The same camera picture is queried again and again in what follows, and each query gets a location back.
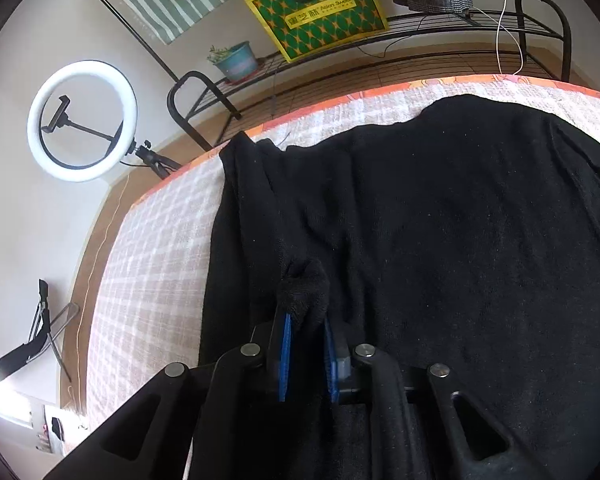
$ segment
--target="orange bedsheet edge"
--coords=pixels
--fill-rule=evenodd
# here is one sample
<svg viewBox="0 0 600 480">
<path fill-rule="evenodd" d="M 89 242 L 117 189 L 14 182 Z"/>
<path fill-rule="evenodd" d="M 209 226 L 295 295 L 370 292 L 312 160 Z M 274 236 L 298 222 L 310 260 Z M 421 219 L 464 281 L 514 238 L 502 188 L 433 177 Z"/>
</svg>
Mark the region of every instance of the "orange bedsheet edge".
<svg viewBox="0 0 600 480">
<path fill-rule="evenodd" d="M 332 108 L 334 106 L 338 106 L 340 104 L 348 103 L 350 101 L 355 101 L 356 99 L 363 99 L 365 97 L 375 97 L 379 95 L 389 94 L 391 92 L 396 92 L 399 90 L 408 90 L 413 88 L 419 88 L 422 86 L 432 86 L 432 85 L 444 85 L 444 84 L 452 84 L 452 83 L 494 83 L 499 81 L 511 81 L 513 83 L 527 84 L 527 85 L 536 85 L 536 86 L 545 86 L 549 88 L 559 88 L 561 90 L 567 90 L 571 92 L 579 92 L 581 94 L 585 94 L 591 97 L 596 97 L 600 99 L 600 92 L 597 90 L 592 90 L 591 88 L 585 88 L 583 86 L 577 86 L 571 83 L 565 83 L 562 81 L 554 81 L 551 79 L 542 79 L 539 77 L 528 77 L 528 76 L 520 76 L 520 75 L 497 75 L 497 74 L 478 74 L 478 75 L 458 75 L 458 76 L 450 76 L 450 77 L 440 77 L 434 79 L 420 79 L 418 81 L 412 81 L 409 83 L 398 83 L 395 85 L 382 86 L 380 88 L 373 88 L 371 90 L 363 90 L 361 92 L 354 92 L 353 94 L 343 95 L 341 97 L 335 97 L 333 99 L 328 99 L 326 101 L 322 101 L 315 105 L 306 106 L 304 108 L 298 108 L 294 112 L 288 113 L 286 115 L 280 116 L 277 119 L 272 119 L 265 123 L 260 124 L 254 128 L 250 128 L 246 131 L 246 134 L 250 137 L 257 136 L 262 134 L 272 128 L 275 128 L 279 124 L 288 123 L 289 121 L 293 121 L 294 119 L 303 117 L 305 115 L 313 114 L 314 112 L 319 112 L 321 110 L 326 110 L 327 108 Z M 178 171 L 173 173 L 169 178 L 160 182 L 156 186 L 152 187 L 149 191 L 147 191 L 144 195 L 142 195 L 133 205 L 132 208 L 138 206 L 147 197 L 151 196 L 153 193 L 162 189 L 172 180 L 178 178 L 187 171 L 191 170 L 191 168 L 195 168 L 200 165 L 205 160 L 213 158 L 217 156 L 220 150 L 224 148 L 224 142 L 209 152 L 203 153 L 199 157 L 192 160 L 189 164 L 184 165 Z"/>
</svg>

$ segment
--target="blue flower pot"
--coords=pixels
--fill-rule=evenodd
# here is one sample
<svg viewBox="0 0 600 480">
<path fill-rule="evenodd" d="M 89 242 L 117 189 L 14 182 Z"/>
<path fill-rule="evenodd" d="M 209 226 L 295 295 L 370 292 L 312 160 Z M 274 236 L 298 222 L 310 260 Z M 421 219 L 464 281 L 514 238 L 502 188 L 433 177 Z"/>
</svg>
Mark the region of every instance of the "blue flower pot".
<svg viewBox="0 0 600 480">
<path fill-rule="evenodd" d="M 249 42 L 245 41 L 234 46 L 231 54 L 215 65 L 229 81 L 235 83 L 255 72 L 258 69 L 258 60 L 253 55 Z"/>
</svg>

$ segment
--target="wooden floor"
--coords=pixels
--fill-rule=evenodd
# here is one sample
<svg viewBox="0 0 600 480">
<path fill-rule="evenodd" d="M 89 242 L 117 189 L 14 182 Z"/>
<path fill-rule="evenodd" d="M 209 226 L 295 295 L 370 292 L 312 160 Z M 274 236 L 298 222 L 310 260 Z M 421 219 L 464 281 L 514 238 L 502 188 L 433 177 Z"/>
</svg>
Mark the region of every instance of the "wooden floor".
<svg viewBox="0 0 600 480">
<path fill-rule="evenodd" d="M 446 46 L 446 50 L 490 50 L 491 45 L 458 45 Z M 347 66 L 333 66 L 329 73 L 337 74 L 327 81 L 314 82 L 300 89 L 294 89 L 299 82 L 316 79 L 316 75 L 303 76 L 294 81 L 270 88 L 267 92 L 254 96 L 246 102 L 240 103 L 240 108 L 254 104 L 244 114 L 240 121 L 233 120 L 226 131 L 225 138 L 231 137 L 240 130 L 246 130 L 257 126 L 272 118 L 280 117 L 291 111 L 298 110 L 311 104 L 346 95 L 361 90 L 378 88 L 381 86 L 396 84 L 400 82 L 414 81 L 423 78 L 435 78 L 452 75 L 468 75 L 477 73 L 498 73 L 498 65 L 494 53 L 490 50 L 484 54 L 461 54 L 460 52 L 439 57 L 425 59 L 397 60 L 405 56 L 414 56 L 426 52 L 433 52 L 433 47 L 398 50 L 390 53 L 384 64 L 372 67 L 363 67 L 355 72 L 350 70 L 352 63 Z M 554 73 L 559 73 L 559 62 L 556 56 L 545 49 L 531 49 L 538 59 L 549 67 Z M 355 62 L 358 64 L 369 64 L 377 62 L 372 57 L 362 58 Z M 502 71 L 513 73 L 520 67 L 520 58 L 516 55 L 501 56 Z M 535 63 L 525 64 L 521 75 L 547 77 L 546 73 Z M 581 86 L 590 86 L 575 71 L 572 71 L 571 81 Z M 195 119 L 191 121 L 197 129 L 213 144 L 222 131 L 222 126 L 228 117 L 227 111 L 218 107 L 218 113 L 204 123 L 197 124 Z M 174 140 L 169 146 L 160 151 L 174 160 L 185 164 L 203 153 L 189 137 L 181 136 Z M 84 306 L 82 324 L 80 326 L 78 344 L 76 345 L 76 334 L 79 320 L 74 320 L 66 329 L 62 357 L 66 363 L 69 373 L 74 378 L 72 388 L 64 377 L 60 379 L 61 406 L 69 406 L 79 412 L 85 412 L 85 386 L 86 386 L 86 364 L 89 335 L 91 331 L 91 319 L 95 306 L 100 280 L 109 257 L 113 241 L 122 224 L 122 221 L 131 205 L 145 192 L 159 183 L 150 170 L 138 168 L 129 173 L 128 181 L 124 178 L 118 182 L 109 193 L 96 224 L 88 241 L 87 247 L 78 270 L 72 301 Z M 80 373 L 80 393 L 77 388 L 78 370 Z"/>
</svg>

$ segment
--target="ring light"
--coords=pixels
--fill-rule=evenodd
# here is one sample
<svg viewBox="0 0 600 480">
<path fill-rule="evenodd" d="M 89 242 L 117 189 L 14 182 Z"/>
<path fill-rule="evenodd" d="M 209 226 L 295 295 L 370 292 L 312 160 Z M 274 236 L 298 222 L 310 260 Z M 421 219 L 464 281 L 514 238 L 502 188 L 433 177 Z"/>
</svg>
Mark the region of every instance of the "ring light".
<svg viewBox="0 0 600 480">
<path fill-rule="evenodd" d="M 92 75 L 103 79 L 113 86 L 122 102 L 122 130 L 120 138 L 110 153 L 92 166 L 80 169 L 71 169 L 58 164 L 54 160 L 42 141 L 42 111 L 51 94 L 62 83 L 77 76 Z M 126 155 L 129 146 L 134 140 L 136 124 L 138 122 L 138 103 L 129 81 L 122 73 L 107 63 L 101 61 L 79 61 L 65 66 L 45 81 L 36 94 L 27 120 L 27 139 L 29 149 L 36 162 L 52 176 L 69 182 L 85 182 L 102 176 L 113 168 Z"/>
</svg>

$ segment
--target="white cable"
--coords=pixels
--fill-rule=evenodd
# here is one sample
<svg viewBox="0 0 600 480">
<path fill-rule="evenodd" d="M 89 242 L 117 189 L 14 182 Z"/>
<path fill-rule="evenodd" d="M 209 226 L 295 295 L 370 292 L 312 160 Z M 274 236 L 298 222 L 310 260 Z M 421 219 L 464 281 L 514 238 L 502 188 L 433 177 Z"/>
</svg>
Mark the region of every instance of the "white cable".
<svg viewBox="0 0 600 480">
<path fill-rule="evenodd" d="M 500 13 L 500 19 L 498 20 L 498 28 L 496 29 L 496 58 L 498 59 L 498 70 L 500 70 L 500 74 L 502 74 L 502 67 L 500 65 L 500 27 L 502 26 L 502 19 L 504 18 L 504 11 L 507 7 L 507 0 L 504 0 L 502 3 L 502 12 Z"/>
<path fill-rule="evenodd" d="M 483 13 L 487 18 L 489 18 L 493 23 L 498 23 L 496 20 L 494 20 L 490 15 L 488 15 L 486 12 L 484 12 L 482 9 L 478 9 L 478 7 L 474 7 L 475 10 L 477 10 L 478 12 Z M 518 43 L 518 40 L 516 39 L 516 37 L 511 33 L 511 31 L 507 28 L 507 27 L 502 27 L 503 30 L 506 30 L 507 33 L 511 36 L 511 38 L 513 39 L 513 41 L 515 41 L 516 46 L 518 47 L 518 52 L 520 53 L 520 68 L 518 70 L 516 70 L 513 75 L 517 75 L 520 72 L 522 72 L 522 69 L 525 67 L 525 57 L 522 55 L 522 49 L 520 48 L 520 44 Z M 498 57 L 498 68 L 500 68 L 500 58 Z"/>
<path fill-rule="evenodd" d="M 80 404 L 80 412 L 78 413 L 79 415 L 82 414 L 82 391 L 80 389 L 80 351 L 78 350 L 78 339 L 80 337 L 80 329 L 82 328 L 82 320 L 84 319 L 84 311 L 86 310 L 86 306 L 87 306 L 87 298 L 89 297 L 89 288 L 91 286 L 91 277 L 93 276 L 93 271 L 95 270 L 96 264 L 98 263 L 98 255 L 100 254 L 100 250 L 101 250 L 102 246 L 104 245 L 104 242 L 107 241 L 107 235 L 109 234 L 109 228 L 111 227 L 111 224 L 113 224 L 113 221 L 116 218 L 118 209 L 120 209 L 120 204 L 122 203 L 122 196 L 125 193 L 126 186 L 129 184 L 130 176 L 131 176 L 130 172 L 126 174 L 125 185 L 122 188 L 122 192 L 120 192 L 120 196 L 118 197 L 118 206 L 116 207 L 116 210 L 113 212 L 113 215 L 111 216 L 109 225 L 107 225 L 107 228 L 104 231 L 104 238 L 102 239 L 102 242 L 100 243 L 100 246 L 98 247 L 98 250 L 96 251 L 96 257 L 93 259 L 93 267 L 91 267 L 91 272 L 89 273 L 89 278 L 87 279 L 87 292 L 84 295 L 84 302 L 82 304 L 82 313 L 80 314 L 80 323 L 78 323 L 78 330 L 75 333 L 75 353 L 77 355 L 77 361 L 78 361 L 78 403 Z M 72 394 L 71 386 L 69 386 L 67 388 L 67 391 L 73 397 L 74 405 L 77 409 L 78 406 L 75 404 L 75 396 L 74 396 L 74 394 Z"/>
</svg>

